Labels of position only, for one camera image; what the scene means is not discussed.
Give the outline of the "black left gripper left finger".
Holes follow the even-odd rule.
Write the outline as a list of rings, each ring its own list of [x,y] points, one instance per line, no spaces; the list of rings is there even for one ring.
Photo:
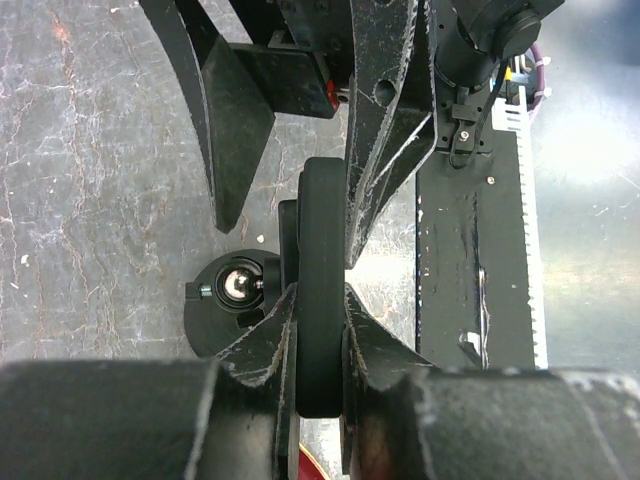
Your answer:
[[[296,291],[210,360],[1,370],[5,479],[291,479]]]

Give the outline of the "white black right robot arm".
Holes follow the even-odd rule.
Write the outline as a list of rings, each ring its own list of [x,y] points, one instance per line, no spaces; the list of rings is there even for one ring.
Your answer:
[[[555,1],[236,1],[230,43],[198,1],[145,1],[204,163],[215,227],[237,224],[277,114],[348,108],[346,255],[435,150],[489,152],[490,77],[537,40]]]

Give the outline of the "black phone stand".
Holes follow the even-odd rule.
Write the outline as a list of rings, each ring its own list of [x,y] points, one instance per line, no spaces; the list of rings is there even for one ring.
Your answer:
[[[279,251],[237,250],[185,285],[184,331],[193,352],[211,357],[261,322],[298,280],[298,202],[278,205]]]

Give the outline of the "black smartphone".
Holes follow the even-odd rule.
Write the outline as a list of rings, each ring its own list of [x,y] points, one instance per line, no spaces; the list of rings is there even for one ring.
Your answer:
[[[299,185],[296,408],[304,418],[342,413],[346,167],[305,162]]]

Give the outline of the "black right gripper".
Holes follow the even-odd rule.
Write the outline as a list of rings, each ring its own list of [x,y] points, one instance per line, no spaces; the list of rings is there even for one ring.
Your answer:
[[[345,262],[354,267],[434,148],[431,2],[233,1],[251,42],[232,48],[198,1],[139,5],[179,81],[223,233],[241,216],[273,111],[331,119],[349,82]]]

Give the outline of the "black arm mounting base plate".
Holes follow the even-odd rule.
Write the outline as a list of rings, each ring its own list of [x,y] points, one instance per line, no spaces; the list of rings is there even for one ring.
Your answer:
[[[515,132],[455,170],[418,171],[416,345],[441,368],[532,369],[534,339]]]

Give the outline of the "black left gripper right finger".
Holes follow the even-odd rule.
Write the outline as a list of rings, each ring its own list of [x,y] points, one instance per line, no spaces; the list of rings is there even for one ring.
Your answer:
[[[355,479],[635,479],[639,385],[593,370],[439,369],[345,292]]]

